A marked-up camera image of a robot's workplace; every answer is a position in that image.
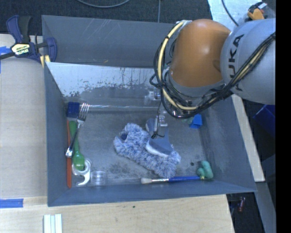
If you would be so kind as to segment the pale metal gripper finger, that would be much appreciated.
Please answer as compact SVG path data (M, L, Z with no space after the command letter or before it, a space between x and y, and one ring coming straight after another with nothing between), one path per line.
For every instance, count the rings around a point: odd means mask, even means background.
M168 127L165 115L159 115L159 128L161 131L165 131Z

